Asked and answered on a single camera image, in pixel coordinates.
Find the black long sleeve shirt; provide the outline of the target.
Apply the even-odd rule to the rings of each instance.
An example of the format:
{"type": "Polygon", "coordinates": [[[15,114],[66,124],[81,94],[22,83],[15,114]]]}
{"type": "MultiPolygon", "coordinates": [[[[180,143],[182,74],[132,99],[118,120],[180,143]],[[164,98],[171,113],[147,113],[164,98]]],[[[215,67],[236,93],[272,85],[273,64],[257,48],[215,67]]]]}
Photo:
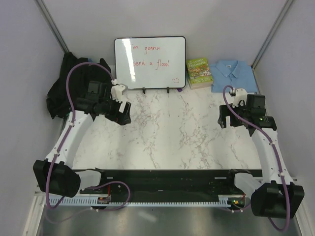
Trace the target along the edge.
{"type": "MultiPolygon", "coordinates": [[[[70,104],[66,93],[66,78],[74,66],[88,61],[87,58],[77,58],[71,52],[64,54],[59,78],[47,94],[46,104],[51,118],[64,118],[70,112],[70,104]]],[[[91,81],[110,84],[111,77],[108,72],[95,65],[82,65],[76,68],[71,73],[68,83],[70,97],[73,102],[78,97],[84,97],[91,81]]]]}

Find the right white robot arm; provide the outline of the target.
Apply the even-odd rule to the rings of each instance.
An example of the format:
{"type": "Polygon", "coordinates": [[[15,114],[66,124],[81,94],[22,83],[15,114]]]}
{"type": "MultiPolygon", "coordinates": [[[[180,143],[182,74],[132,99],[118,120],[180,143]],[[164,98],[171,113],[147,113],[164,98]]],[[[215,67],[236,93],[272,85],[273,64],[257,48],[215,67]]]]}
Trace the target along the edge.
{"type": "Polygon", "coordinates": [[[244,126],[256,147],[262,170],[262,181],[248,171],[236,171],[225,181],[230,193],[242,190],[251,200],[255,216],[292,219],[304,196],[302,186],[294,184],[284,164],[274,118],[266,115],[265,96],[249,94],[239,88],[230,94],[234,100],[221,105],[218,124],[226,128],[226,117],[232,127],[244,126]]]}

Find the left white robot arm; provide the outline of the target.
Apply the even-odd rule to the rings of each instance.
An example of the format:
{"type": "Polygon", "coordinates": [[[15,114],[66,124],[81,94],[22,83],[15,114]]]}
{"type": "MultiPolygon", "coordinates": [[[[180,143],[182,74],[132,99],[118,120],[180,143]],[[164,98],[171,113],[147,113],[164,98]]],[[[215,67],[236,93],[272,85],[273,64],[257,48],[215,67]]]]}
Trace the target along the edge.
{"type": "Polygon", "coordinates": [[[127,86],[92,81],[84,97],[74,101],[66,126],[44,160],[36,160],[33,171],[41,191],[65,197],[74,197],[79,190],[91,187],[104,193],[108,181],[96,170],[74,171],[73,163],[81,141],[97,116],[104,116],[119,125],[131,123],[131,103],[124,93],[127,86]]]}

